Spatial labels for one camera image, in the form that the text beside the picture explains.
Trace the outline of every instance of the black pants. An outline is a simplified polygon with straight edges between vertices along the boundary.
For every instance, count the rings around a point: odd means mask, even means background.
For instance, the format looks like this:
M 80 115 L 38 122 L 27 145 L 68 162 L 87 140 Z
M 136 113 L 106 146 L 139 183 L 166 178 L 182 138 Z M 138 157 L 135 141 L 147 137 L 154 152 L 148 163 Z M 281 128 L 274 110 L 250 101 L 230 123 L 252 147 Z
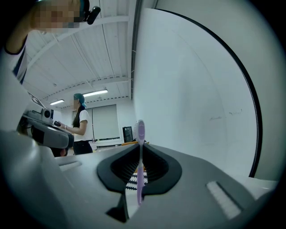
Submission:
M 93 149 L 91 148 L 88 141 L 75 141 L 73 145 L 73 150 L 75 152 L 75 155 L 93 152 Z

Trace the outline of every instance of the toothbrush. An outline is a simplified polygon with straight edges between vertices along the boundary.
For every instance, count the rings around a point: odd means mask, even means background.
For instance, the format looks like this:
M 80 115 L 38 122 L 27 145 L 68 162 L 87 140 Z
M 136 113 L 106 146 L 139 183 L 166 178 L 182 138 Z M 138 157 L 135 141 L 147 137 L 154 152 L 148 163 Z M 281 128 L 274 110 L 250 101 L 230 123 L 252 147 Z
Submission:
M 137 201 L 138 205 L 142 203 L 142 189 L 144 185 L 144 171 L 143 171 L 143 144 L 145 140 L 145 125 L 143 120 L 138 120 L 135 124 L 135 136 L 140 146 L 139 165 L 137 171 Z

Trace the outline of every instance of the hair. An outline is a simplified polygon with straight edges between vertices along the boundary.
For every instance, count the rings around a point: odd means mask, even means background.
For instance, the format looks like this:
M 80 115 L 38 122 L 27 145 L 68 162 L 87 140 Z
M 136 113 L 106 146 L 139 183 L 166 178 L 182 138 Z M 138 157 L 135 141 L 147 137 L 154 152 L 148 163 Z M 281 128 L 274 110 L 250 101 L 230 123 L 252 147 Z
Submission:
M 85 110 L 85 107 L 83 105 L 80 105 L 79 109 L 77 110 L 75 119 L 72 122 L 73 127 L 80 127 L 80 112 L 82 110 Z

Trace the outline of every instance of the fluorescent light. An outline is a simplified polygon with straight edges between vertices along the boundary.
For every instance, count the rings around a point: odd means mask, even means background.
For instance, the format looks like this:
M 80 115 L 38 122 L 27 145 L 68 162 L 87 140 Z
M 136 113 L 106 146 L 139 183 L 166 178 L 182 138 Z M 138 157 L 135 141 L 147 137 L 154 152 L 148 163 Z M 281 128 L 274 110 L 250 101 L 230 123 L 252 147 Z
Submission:
M 63 100 L 63 99 L 61 99 L 61 100 L 58 100 L 58 101 L 52 102 L 52 103 L 50 103 L 50 104 L 51 104 L 51 105 L 54 105 L 54 104 L 58 104 L 58 103 L 60 103 L 60 102 L 64 102 L 64 100 Z
M 108 93 L 108 91 L 105 89 L 101 91 L 89 92 L 89 93 L 83 94 L 83 96 L 87 97 L 87 96 L 98 95 L 98 94 L 103 94 L 103 93 Z

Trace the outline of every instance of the woman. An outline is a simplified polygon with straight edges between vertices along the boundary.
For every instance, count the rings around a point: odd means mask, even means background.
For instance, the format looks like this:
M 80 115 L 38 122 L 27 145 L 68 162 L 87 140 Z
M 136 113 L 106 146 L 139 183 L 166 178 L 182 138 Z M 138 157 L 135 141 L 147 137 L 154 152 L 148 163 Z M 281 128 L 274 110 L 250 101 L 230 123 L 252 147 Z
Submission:
M 61 128 L 74 134 L 75 143 L 73 146 L 75 155 L 92 153 L 93 149 L 88 143 L 87 125 L 90 122 L 89 114 L 85 110 L 85 98 L 82 94 L 74 94 L 73 106 L 77 110 L 76 117 L 72 122 L 73 128 L 61 123 Z

